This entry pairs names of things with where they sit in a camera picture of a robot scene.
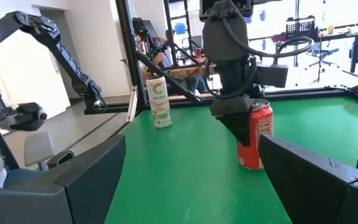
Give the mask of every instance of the metal frame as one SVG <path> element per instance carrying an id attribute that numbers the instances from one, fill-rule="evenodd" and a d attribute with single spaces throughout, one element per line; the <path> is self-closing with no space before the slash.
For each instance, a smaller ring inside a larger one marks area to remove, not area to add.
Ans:
<path id="1" fill-rule="evenodd" d="M 124 40 L 124 46 L 126 49 L 129 70 L 131 72 L 132 85 L 137 86 L 137 106 L 135 112 L 135 117 L 136 117 L 139 114 L 141 114 L 141 112 L 143 112 L 144 110 L 150 109 L 150 105 L 145 94 L 144 83 L 140 74 L 138 61 L 141 61 L 142 63 L 146 64 L 146 66 L 148 66 L 157 75 L 164 76 L 167 79 L 168 83 L 175 85 L 176 81 L 170 75 L 165 73 L 164 70 L 155 66 L 153 63 L 148 61 L 147 58 L 144 57 L 141 53 L 136 51 L 134 29 L 131 22 L 127 1 L 116 0 L 116 4 L 119 14 L 119 20 L 121 22 L 121 30 Z M 171 108 L 209 106 L 215 100 L 213 97 L 199 99 L 195 97 L 193 94 L 191 94 L 190 92 L 188 92 L 186 89 L 179 89 L 179 91 L 180 93 L 183 93 L 183 95 L 186 96 L 186 99 L 170 101 Z M 345 90 L 340 88 L 328 88 L 328 87 L 269 92 L 266 93 L 265 99 L 269 101 L 286 101 L 286 100 L 304 100 L 304 99 L 313 99 L 313 98 L 330 98 L 330 97 L 341 97 L 341 96 L 350 96 L 358 101 L 358 92 L 353 92 L 352 89 Z M 120 105 L 108 105 L 106 112 L 119 113 L 119 112 L 126 112 L 128 111 L 128 109 L 129 109 L 128 103 L 123 103 Z M 130 123 L 131 122 L 126 122 L 113 135 L 119 134 Z"/>

